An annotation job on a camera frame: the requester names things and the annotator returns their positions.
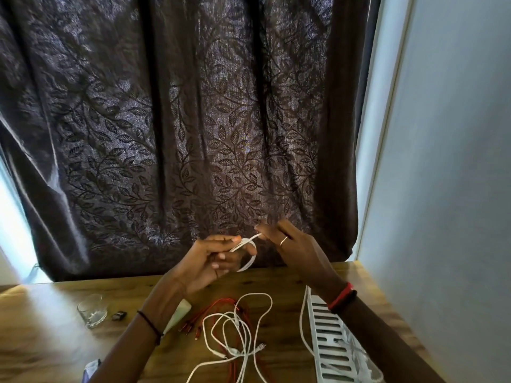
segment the red wristband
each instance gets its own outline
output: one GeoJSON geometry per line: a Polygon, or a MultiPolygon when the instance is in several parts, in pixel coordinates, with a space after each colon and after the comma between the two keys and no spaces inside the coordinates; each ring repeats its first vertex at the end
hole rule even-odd
{"type": "Polygon", "coordinates": [[[337,298],[328,304],[328,309],[332,310],[335,308],[337,304],[339,304],[342,300],[344,300],[351,292],[353,291],[353,285],[348,283],[344,289],[342,289],[341,293],[337,296],[337,298]]]}

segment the patterned curtain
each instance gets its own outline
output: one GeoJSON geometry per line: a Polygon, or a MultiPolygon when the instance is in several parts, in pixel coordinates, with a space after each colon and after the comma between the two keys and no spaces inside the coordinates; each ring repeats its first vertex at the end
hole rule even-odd
{"type": "Polygon", "coordinates": [[[163,273],[279,218],[346,259],[368,4],[1,0],[0,142],[43,270],[163,273]]]}

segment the table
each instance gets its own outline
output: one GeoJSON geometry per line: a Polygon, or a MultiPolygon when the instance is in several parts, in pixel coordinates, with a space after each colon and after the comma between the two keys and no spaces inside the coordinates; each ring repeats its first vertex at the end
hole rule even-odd
{"type": "MultiPolygon", "coordinates": [[[[337,263],[334,267],[353,283],[358,295],[376,314],[430,361],[425,348],[359,262],[337,263]]],[[[148,276],[19,285],[0,292],[0,381],[80,381],[85,364],[105,357],[158,279],[159,276],[148,276]],[[89,330],[76,305],[92,293],[103,295],[109,315],[100,326],[89,330]],[[110,316],[118,310],[127,311],[128,316],[122,322],[111,321],[110,316]]],[[[192,303],[189,315],[220,297],[270,294],[273,308],[261,323],[258,339],[267,347],[259,355],[275,382],[314,382],[314,361],[303,346],[298,329],[304,288],[288,268],[229,274],[188,299],[192,303]]],[[[246,298],[244,304],[250,309],[252,322],[256,322],[267,309],[268,299],[246,298]]],[[[307,319],[303,327],[310,339],[307,319]]],[[[194,333],[186,336],[173,328],[149,359],[140,381],[185,382],[193,367],[206,360],[214,357],[203,339],[194,341],[194,333]]],[[[227,365],[202,367],[192,381],[226,382],[227,365]]],[[[252,361],[245,381],[260,381],[252,361]]]]}

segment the leaf pattern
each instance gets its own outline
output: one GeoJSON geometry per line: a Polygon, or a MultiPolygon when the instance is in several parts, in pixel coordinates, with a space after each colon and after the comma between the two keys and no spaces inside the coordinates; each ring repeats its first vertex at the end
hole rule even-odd
{"type": "MultiPolygon", "coordinates": [[[[56,280],[162,273],[195,238],[251,236],[261,220],[316,227],[333,0],[259,0],[258,50],[243,0],[150,2],[156,65],[137,0],[0,7],[2,148],[56,280]],[[160,76],[164,178],[149,67],[160,76]]],[[[259,265],[282,263],[265,244],[259,252],[259,265]]]]}

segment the hand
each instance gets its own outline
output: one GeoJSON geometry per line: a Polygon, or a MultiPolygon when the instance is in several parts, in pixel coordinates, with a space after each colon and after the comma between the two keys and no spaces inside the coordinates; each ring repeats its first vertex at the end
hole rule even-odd
{"type": "Polygon", "coordinates": [[[251,244],[229,252],[240,240],[240,236],[232,235],[210,235],[204,240],[197,239],[181,262],[171,270],[173,276],[184,284],[185,294],[201,290],[228,272],[239,270],[241,259],[247,252],[257,254],[251,244]]]}
{"type": "Polygon", "coordinates": [[[297,271],[327,304],[345,288],[346,282],[335,272],[316,239],[298,230],[290,221],[280,220],[276,226],[263,223],[255,229],[263,234],[259,238],[275,244],[286,265],[297,271]]]}

